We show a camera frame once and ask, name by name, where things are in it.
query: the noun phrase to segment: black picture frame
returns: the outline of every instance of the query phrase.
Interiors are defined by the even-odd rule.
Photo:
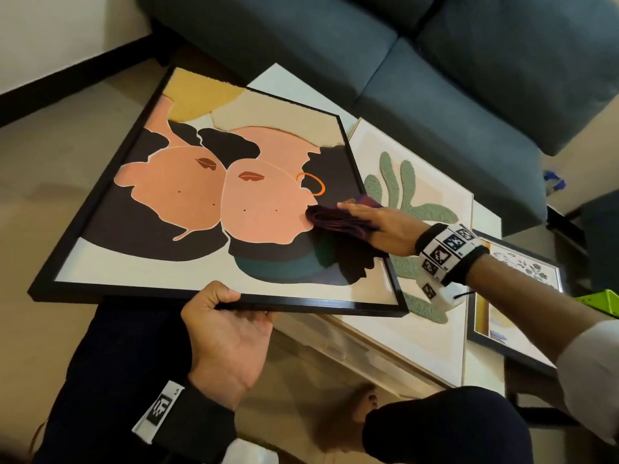
[[[518,254],[522,254],[523,256],[531,257],[537,259],[547,265],[552,265],[557,269],[559,283],[561,284],[561,292],[566,293],[566,279],[565,279],[565,269],[563,265],[557,264],[556,262],[549,260],[546,257],[540,256],[526,249],[522,249],[522,247],[515,246],[514,244],[510,244],[507,241],[503,241],[502,239],[497,239],[495,237],[489,236],[488,234],[482,233],[481,231],[473,230],[473,232],[482,240],[493,244],[500,244],[503,247],[507,247]],[[556,368],[547,365],[535,358],[532,358],[518,350],[514,350],[513,348],[508,347],[507,345],[498,342],[492,339],[491,336],[485,335],[476,330],[476,315],[477,315],[477,300],[478,295],[472,295],[468,297],[468,313],[467,313],[467,339],[471,340],[479,345],[483,345],[491,350],[496,351],[497,353],[503,355],[506,358],[511,358],[518,363],[523,364],[524,366],[530,367],[535,371],[538,371],[547,376],[556,377]]]
[[[66,281],[56,281],[56,277],[62,269],[66,258],[71,253],[76,241],[83,233],[90,217],[97,210],[98,204],[106,194],[108,187],[113,181],[119,167],[123,164],[128,152],[132,149],[137,140],[143,126],[151,115],[151,112],[159,97],[162,95],[168,81],[172,77],[176,67],[172,66],[168,69],[165,76],[161,80],[157,89],[151,96],[151,99],[146,104],[140,116],[138,116],[126,138],[121,143],[118,151],[114,154],[107,167],[105,167],[97,183],[90,191],[88,197],[82,203],[81,208],[75,214],[73,220],[69,223],[67,229],[61,236],[56,247],[52,250],[50,256],[43,264],[41,270],[35,277],[35,280],[28,289],[28,294],[34,301],[51,302],[51,303],[83,303],[83,304],[100,304],[104,299],[111,297],[115,298],[145,298],[150,299],[169,299],[171,301],[188,301],[197,291],[187,289],[168,289],[168,288],[149,288],[138,286],[116,286],[116,285],[99,285],[89,283],[70,283]],[[352,171],[359,187],[359,193],[364,194],[365,188],[363,180],[359,174],[359,169],[355,163],[350,144],[348,142],[344,126],[339,116],[331,112],[322,111],[321,109],[312,108],[305,104],[300,104],[295,101],[287,100],[278,97],[274,94],[258,91],[249,87],[245,87],[249,91],[258,92],[271,96],[278,100],[287,101],[307,109],[319,111],[337,118],[337,122],[344,138],[346,154]],[[267,296],[267,295],[241,295],[241,299],[234,303],[221,304],[221,309],[239,309],[251,311],[281,311],[281,312],[306,312],[313,314],[348,314],[348,315],[374,315],[382,317],[403,317],[408,314],[406,300],[400,288],[398,277],[391,264],[389,256],[383,258],[385,269],[389,276],[389,282],[394,292],[394,296],[398,304],[376,304],[376,303],[361,303],[355,301],[335,301],[329,299],[314,299],[305,297],[287,297],[287,296]]]

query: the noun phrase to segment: sleeve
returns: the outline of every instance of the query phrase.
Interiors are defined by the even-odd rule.
[[[619,432],[619,320],[583,332],[556,362],[570,413],[602,440]]]
[[[199,463],[219,464],[236,439],[235,414],[205,397],[191,382],[172,381],[133,428],[156,443]]]

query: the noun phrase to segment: framed artwork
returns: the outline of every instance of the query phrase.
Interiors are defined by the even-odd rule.
[[[497,260],[565,292],[565,272],[555,262],[475,231]],[[468,300],[468,339],[548,375],[556,375],[552,362],[537,349],[514,323],[480,295]]]
[[[230,309],[402,316],[385,254],[305,218],[363,193],[339,117],[171,69],[29,293],[189,299]]]
[[[473,194],[373,125],[360,120],[350,138],[369,196],[433,224],[472,223]],[[408,314],[402,319],[344,316],[352,329],[417,365],[445,387],[462,384],[466,306],[444,312],[433,306],[415,281],[418,257],[391,256]]]

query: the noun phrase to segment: hand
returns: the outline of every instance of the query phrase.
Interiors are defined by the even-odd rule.
[[[368,242],[395,256],[413,256],[415,242],[430,226],[422,220],[393,208],[371,208],[357,203],[338,203],[337,208],[348,210],[357,218],[366,219],[379,228],[370,234]]]
[[[241,297],[212,281],[181,312],[191,342],[189,380],[206,397],[235,410],[256,381],[267,356],[274,312],[216,311]]]

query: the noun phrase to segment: purple cloth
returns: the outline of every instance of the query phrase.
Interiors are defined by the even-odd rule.
[[[359,195],[356,198],[347,200],[346,203],[359,203],[372,208],[382,207],[382,205],[376,203],[367,195]],[[328,229],[329,231],[347,233],[364,241],[367,241],[372,232],[378,230],[369,221],[353,217],[348,211],[340,210],[339,208],[312,205],[305,211],[305,216],[314,226]]]

